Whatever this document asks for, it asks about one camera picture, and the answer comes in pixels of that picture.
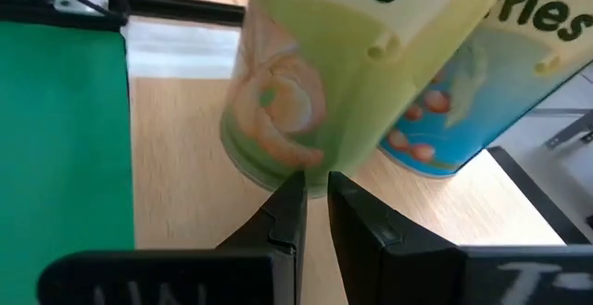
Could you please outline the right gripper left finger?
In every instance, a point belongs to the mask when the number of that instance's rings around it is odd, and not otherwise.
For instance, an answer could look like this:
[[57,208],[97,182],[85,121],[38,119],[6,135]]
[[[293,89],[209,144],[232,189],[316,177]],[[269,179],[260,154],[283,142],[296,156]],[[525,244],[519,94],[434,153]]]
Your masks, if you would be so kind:
[[303,172],[294,172],[259,209],[217,245],[245,249],[255,266],[239,271],[232,295],[239,304],[298,305],[301,300],[308,193]]

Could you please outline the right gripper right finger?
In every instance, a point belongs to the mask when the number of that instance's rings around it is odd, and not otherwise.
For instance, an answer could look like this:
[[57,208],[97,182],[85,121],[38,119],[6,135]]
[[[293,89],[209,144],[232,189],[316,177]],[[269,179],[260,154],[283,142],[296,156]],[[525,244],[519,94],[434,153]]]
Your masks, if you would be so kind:
[[350,305],[457,304],[466,255],[341,172],[328,174],[334,250]]

